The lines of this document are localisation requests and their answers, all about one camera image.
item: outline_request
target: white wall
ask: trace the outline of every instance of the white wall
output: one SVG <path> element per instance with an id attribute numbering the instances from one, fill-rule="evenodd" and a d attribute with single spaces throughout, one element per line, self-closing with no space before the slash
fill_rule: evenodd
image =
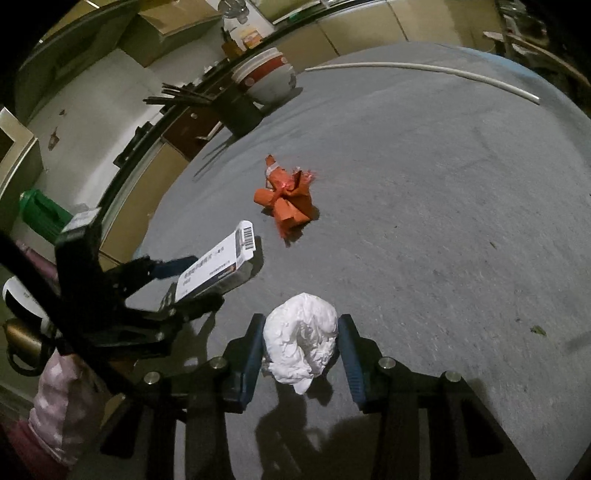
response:
<path id="1" fill-rule="evenodd" d="M 45 167 L 35 187 L 68 211 L 95 207 L 118 171 L 113 160 L 136 127 L 161 116 L 160 106 L 142 99 L 159 95 L 162 82 L 193 81 L 223 59 L 221 25 L 147 68 L 116 49 L 64 87 L 28 125 L 39 138 Z M 50 151 L 54 131 L 60 141 Z M 53 260 L 53 246 L 20 220 L 12 237 Z"/>

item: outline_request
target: white cable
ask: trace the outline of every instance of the white cable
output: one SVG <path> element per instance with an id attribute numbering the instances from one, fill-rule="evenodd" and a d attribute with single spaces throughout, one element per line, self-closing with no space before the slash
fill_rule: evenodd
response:
<path id="1" fill-rule="evenodd" d="M 509 83 L 505 83 L 491 77 L 486 77 L 484 75 L 478 75 L 477 73 L 451 69 L 449 67 L 440 67 L 438 65 L 425 65 L 423 63 L 402 63 L 397 61 L 360 61 L 357 63 L 333 63 L 331 65 L 319 65 L 317 67 L 307 68 L 305 71 L 316 72 L 318 70 L 349 69 L 358 67 L 389 67 L 394 69 L 424 70 L 426 72 L 447 73 L 449 75 L 456 75 L 468 80 L 474 80 L 475 82 L 487 83 L 493 87 L 500 88 L 501 90 L 525 98 L 536 105 L 540 104 L 540 97 L 510 85 Z"/>

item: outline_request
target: barcode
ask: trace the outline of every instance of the barcode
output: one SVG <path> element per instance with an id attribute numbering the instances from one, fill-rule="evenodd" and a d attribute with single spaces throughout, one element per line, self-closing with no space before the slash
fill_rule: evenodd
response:
<path id="1" fill-rule="evenodd" d="M 252 236 L 252 227 L 247 226 L 244 230 L 244 248 L 255 248 L 255 239 Z"/>

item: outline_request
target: screw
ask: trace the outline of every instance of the screw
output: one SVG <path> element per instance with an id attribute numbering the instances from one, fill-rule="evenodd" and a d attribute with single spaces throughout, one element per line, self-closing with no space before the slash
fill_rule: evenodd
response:
<path id="1" fill-rule="evenodd" d="M 160 381 L 160 374 L 158 372 L 148 372 L 144 375 L 144 382 L 148 385 L 154 385 Z"/>
<path id="2" fill-rule="evenodd" d="M 228 360 L 222 356 L 215 356 L 209 361 L 209 366 L 214 370 L 222 370 L 228 366 Z"/>
<path id="3" fill-rule="evenodd" d="M 447 378 L 450 382 L 457 383 L 462 379 L 462 376 L 458 372 L 448 370 L 445 372 L 445 378 Z"/>
<path id="4" fill-rule="evenodd" d="M 384 370 L 390 370 L 396 366 L 396 360 L 394 360 L 394 358 L 391 356 L 383 356 L 378 360 L 378 365 Z"/>

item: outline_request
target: orange paper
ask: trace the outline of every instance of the orange paper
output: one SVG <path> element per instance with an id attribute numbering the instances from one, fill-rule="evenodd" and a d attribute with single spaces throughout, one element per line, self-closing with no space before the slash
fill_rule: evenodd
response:
<path id="1" fill-rule="evenodd" d="M 258 189 L 254 201 L 273 210 L 279 234 L 287 239 L 293 227 L 314 218 L 316 209 L 310 196 L 314 175 L 302 170 L 295 170 L 290 175 L 275 162 L 273 155 L 267 157 L 266 163 L 265 177 L 271 188 Z"/>

